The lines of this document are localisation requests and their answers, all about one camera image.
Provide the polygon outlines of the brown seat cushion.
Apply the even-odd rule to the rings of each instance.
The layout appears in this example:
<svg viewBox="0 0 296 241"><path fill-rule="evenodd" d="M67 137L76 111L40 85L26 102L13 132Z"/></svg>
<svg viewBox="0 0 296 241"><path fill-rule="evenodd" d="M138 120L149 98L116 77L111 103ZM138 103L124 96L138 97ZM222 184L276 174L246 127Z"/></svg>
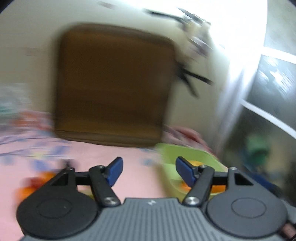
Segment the brown seat cushion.
<svg viewBox="0 0 296 241"><path fill-rule="evenodd" d="M71 141L150 147L161 141L171 83L171 39L80 24L59 41L54 131Z"/></svg>

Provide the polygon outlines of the black tape strips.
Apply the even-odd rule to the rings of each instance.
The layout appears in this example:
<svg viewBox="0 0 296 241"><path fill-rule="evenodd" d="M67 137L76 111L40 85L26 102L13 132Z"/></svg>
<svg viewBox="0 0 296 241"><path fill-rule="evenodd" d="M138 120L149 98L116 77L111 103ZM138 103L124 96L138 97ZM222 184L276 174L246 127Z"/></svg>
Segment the black tape strips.
<svg viewBox="0 0 296 241"><path fill-rule="evenodd" d="M213 82L201 75L197 75L195 73L190 72L187 70L184 66L184 64L177 62L177 77L182 80L182 82L187 86L189 92L193 97L199 98L198 92L194 89L193 85L191 84L189 77L195 78L197 80L200 80L201 82L204 82L208 85L212 85Z"/></svg>

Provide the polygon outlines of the clear plastic bag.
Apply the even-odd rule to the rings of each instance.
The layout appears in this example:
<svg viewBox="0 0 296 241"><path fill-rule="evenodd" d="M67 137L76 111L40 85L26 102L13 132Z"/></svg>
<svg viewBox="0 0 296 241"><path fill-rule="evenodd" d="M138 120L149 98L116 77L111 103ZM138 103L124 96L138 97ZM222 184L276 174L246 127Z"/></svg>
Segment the clear plastic bag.
<svg viewBox="0 0 296 241"><path fill-rule="evenodd" d="M26 85L1 84L1 126L20 117L31 104Z"/></svg>

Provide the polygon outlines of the frosted glass sliding door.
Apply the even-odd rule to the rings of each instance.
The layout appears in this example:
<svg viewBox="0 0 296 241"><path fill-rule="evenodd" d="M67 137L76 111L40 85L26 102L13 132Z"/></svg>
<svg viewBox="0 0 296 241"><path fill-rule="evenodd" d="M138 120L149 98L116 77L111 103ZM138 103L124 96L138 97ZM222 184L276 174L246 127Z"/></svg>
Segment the frosted glass sliding door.
<svg viewBox="0 0 296 241"><path fill-rule="evenodd" d="M268 188L295 195L295 1L255 1L240 73L219 110L212 147Z"/></svg>

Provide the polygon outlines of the white power strip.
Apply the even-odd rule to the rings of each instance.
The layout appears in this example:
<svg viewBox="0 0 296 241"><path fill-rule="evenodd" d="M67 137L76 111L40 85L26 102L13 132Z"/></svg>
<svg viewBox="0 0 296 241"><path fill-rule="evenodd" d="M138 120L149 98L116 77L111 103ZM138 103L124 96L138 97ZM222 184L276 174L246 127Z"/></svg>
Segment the white power strip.
<svg viewBox="0 0 296 241"><path fill-rule="evenodd" d="M209 30L211 23L194 13L178 8L183 14L183 31L192 50L198 55L207 57L212 50Z"/></svg>

